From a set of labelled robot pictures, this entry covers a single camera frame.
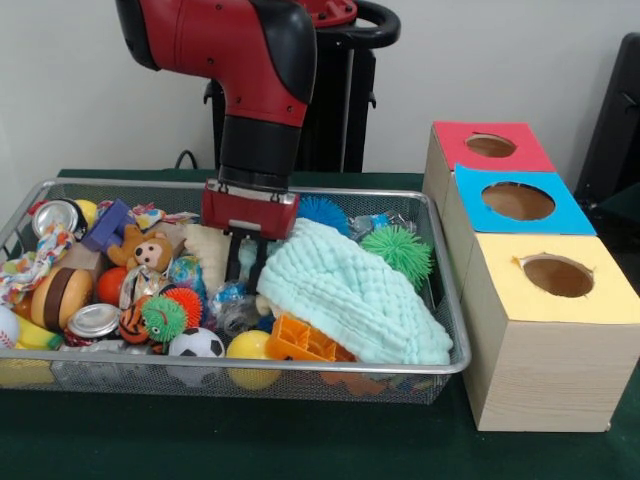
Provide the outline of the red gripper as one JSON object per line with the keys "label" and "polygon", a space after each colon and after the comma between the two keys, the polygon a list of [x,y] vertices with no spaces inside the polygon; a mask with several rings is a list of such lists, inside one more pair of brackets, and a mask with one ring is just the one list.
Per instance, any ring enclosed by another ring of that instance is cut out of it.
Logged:
{"label": "red gripper", "polygon": [[299,196],[291,192],[268,192],[231,186],[220,182],[205,184],[202,202],[202,224],[220,230],[229,230],[229,252],[226,281],[240,278],[242,265],[239,251],[243,237],[232,228],[258,232],[256,260],[251,267],[251,292],[257,292],[257,283],[268,258],[266,240],[283,240],[296,220]]}

